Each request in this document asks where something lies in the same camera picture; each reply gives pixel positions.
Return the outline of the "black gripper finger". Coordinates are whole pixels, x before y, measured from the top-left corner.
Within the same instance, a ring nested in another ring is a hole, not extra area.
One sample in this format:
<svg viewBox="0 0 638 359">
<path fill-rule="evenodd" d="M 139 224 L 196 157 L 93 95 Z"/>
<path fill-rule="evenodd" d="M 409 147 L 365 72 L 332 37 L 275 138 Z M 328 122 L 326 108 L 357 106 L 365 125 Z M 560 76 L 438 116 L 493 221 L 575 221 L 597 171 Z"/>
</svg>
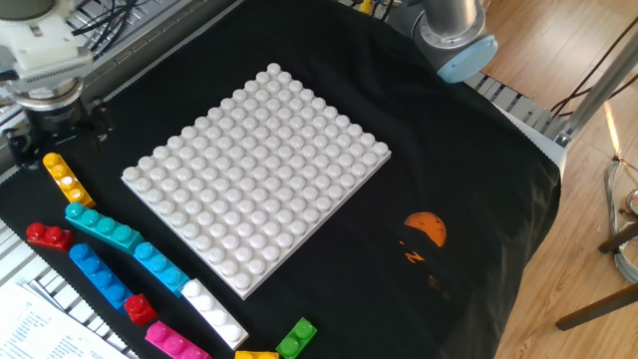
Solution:
<svg viewBox="0 0 638 359">
<path fill-rule="evenodd" d="M 31 125 L 4 131 L 4 138 L 7 140 L 13 160 L 21 169 L 30 167 L 34 161 L 32 135 L 33 127 Z"/>
<path fill-rule="evenodd" d="M 96 151 L 103 149 L 103 144 L 113 130 L 112 116 L 107 103 L 102 99 L 97 99 L 91 103 L 89 120 L 93 126 L 92 146 Z"/>
</svg>

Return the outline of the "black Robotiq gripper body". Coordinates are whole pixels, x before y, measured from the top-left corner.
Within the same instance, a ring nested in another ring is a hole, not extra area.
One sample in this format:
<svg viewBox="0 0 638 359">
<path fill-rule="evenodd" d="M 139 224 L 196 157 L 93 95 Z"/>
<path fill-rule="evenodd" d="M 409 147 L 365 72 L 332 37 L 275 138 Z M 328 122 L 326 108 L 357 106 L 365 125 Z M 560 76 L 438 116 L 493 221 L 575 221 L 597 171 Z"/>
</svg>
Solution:
<svg viewBox="0 0 638 359">
<path fill-rule="evenodd" d="M 25 107 L 26 117 L 36 130 L 49 133 L 70 131 L 84 116 L 85 110 L 80 100 L 56 109 L 31 109 Z"/>
</svg>

